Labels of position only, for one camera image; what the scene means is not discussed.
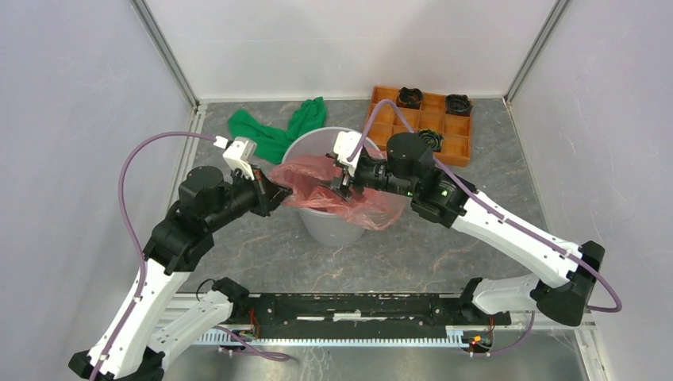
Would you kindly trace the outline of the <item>red plastic trash bag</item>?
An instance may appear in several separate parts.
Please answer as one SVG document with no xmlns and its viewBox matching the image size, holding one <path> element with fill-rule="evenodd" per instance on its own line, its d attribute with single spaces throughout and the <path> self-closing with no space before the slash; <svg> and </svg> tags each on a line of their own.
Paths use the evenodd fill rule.
<svg viewBox="0 0 673 381">
<path fill-rule="evenodd" d="M 291 189 L 283 206 L 316 210 L 334 214 L 338 218 L 367 230 L 384 230 L 402 216 L 408 199 L 400 195 L 364 189 L 344 199 L 322 185 L 338 172 L 327 156 L 300 153 L 294 158 L 275 157 L 268 178 Z"/>
</svg>

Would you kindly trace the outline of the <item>grey plastic trash bin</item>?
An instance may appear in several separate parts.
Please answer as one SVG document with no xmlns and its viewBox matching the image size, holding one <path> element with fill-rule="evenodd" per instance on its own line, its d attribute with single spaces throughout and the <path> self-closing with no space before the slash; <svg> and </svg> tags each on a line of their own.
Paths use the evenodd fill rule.
<svg viewBox="0 0 673 381">
<path fill-rule="evenodd" d="M 333 145 L 337 134 L 342 131 L 355 131 L 345 127 L 324 127 L 299 137 L 288 149 L 282 163 L 276 168 L 280 170 L 301 158 L 326 153 L 333 153 Z M 340 174 L 340 169 L 334 167 L 333 160 L 326 164 L 327 180 Z M 299 209 L 299 215 L 310 234 L 317 242 L 330 247 L 342 247 L 357 241 L 364 233 L 365 228 L 346 221 L 343 217 L 332 214 L 324 206 Z"/>
</svg>

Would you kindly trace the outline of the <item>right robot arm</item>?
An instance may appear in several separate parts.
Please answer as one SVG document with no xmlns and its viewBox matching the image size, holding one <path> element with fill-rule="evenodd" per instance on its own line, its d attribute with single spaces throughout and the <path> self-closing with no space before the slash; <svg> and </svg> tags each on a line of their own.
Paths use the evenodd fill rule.
<svg viewBox="0 0 673 381">
<path fill-rule="evenodd" d="M 472 279 L 458 303 L 465 322 L 536 310 L 561 325 L 580 325 L 605 255 L 600 244 L 560 239 L 503 209 L 440 168 L 433 150 L 415 133 L 393 135 L 382 159 L 374 158 L 360 138 L 358 132 L 337 134 L 326 154 L 336 172 L 324 187 L 345 200 L 365 190 L 406 196 L 419 217 L 475 237 L 530 270 L 508 279 Z"/>
</svg>

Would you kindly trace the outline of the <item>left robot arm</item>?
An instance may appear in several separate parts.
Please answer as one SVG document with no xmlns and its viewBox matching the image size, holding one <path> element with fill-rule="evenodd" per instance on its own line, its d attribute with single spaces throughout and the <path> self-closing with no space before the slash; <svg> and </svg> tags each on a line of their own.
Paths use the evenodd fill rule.
<svg viewBox="0 0 673 381">
<path fill-rule="evenodd" d="M 249 313 L 248 290 L 229 278 L 218 280 L 196 306 L 162 329 L 156 325 L 177 290 L 201 258 L 214 246 L 213 235 L 222 227 L 252 213 L 269 216 L 285 198 L 288 187 L 270 181 L 260 168 L 252 177 L 241 171 L 225 181 L 212 166 L 191 170 L 179 186 L 179 198 L 152 230 L 145 245 L 144 274 L 125 301 L 133 311 L 119 310 L 99 342 L 77 352 L 68 367 L 88 380 L 160 380 L 165 371 L 203 333 L 228 321 L 242 322 Z"/>
</svg>

